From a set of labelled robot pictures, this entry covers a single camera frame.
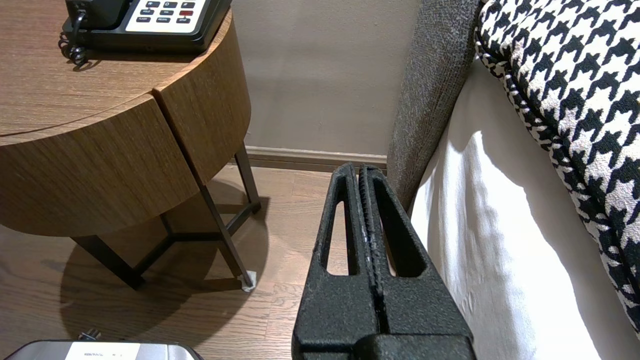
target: landline phone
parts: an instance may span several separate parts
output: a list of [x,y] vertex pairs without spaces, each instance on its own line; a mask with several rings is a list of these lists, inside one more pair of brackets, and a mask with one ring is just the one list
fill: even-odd
[[144,53],[201,53],[231,0],[65,0],[69,18],[58,47],[76,65],[87,49]]

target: houndstooth pillow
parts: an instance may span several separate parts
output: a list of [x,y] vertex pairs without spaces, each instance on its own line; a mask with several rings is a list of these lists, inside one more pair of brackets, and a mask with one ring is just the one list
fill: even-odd
[[489,0],[476,28],[478,55],[548,151],[636,333],[639,47],[633,0]]

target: cable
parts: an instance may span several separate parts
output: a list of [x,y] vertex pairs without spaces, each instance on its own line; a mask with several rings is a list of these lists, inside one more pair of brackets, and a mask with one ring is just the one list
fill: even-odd
[[78,33],[80,32],[80,23],[85,17],[86,12],[79,10],[76,23],[72,24],[73,31],[71,32],[71,39],[67,38],[65,32],[62,31],[60,33],[60,40],[58,41],[58,47],[62,55],[78,66],[82,66],[87,62],[86,49],[83,46],[76,46]]

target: baseboard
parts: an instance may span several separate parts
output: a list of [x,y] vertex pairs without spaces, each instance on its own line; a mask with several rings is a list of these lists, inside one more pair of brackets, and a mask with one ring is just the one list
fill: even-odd
[[365,163],[374,165],[384,172],[387,171],[387,157],[384,155],[260,146],[247,146],[246,151],[249,155],[249,162],[254,167],[333,172],[340,165],[352,162],[356,166]]

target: white label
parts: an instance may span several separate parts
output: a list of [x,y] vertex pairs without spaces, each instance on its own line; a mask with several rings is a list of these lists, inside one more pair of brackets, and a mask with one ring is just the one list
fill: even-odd
[[136,360],[140,344],[75,342],[65,360]]

